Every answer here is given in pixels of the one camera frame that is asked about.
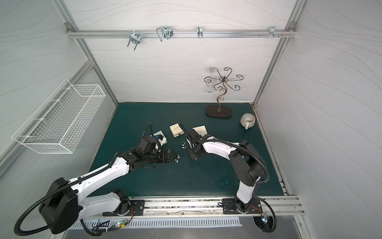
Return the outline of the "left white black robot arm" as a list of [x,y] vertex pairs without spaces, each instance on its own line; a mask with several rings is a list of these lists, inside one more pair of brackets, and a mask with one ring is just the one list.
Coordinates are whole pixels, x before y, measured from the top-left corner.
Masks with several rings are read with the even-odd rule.
[[[126,213],[125,205],[128,197],[116,190],[104,196],[92,197],[91,194],[132,171],[146,164],[171,163],[178,161],[179,155],[173,150],[163,150],[164,138],[158,135],[142,135],[137,146],[116,153],[111,160],[87,174],[65,180],[63,177],[55,180],[47,194],[32,204],[16,221],[14,233],[17,236],[30,236],[45,230],[59,234],[69,229],[76,221],[103,212]],[[44,227],[25,231],[21,225],[26,217],[35,209],[43,217]]]

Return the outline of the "cream drawer jewelry box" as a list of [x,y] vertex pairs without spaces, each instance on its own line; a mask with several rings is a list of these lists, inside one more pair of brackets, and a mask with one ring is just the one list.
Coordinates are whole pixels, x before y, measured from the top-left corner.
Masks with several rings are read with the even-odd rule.
[[197,126],[197,127],[193,127],[193,129],[194,129],[198,134],[200,134],[201,136],[204,136],[204,135],[208,134],[208,133],[207,133],[207,129],[206,129],[206,127],[205,127],[204,125],[202,125],[202,126]]

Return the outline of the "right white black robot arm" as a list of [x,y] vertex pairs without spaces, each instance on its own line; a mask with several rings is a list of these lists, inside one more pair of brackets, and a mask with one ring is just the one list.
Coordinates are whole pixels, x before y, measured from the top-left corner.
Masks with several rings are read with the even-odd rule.
[[210,134],[202,136],[194,129],[186,131],[180,122],[178,125],[190,145],[188,153],[192,160],[204,154],[215,154],[230,161],[240,181],[235,196],[236,210],[241,214],[248,213],[258,187],[270,179],[268,167],[255,147],[247,140],[228,142]]

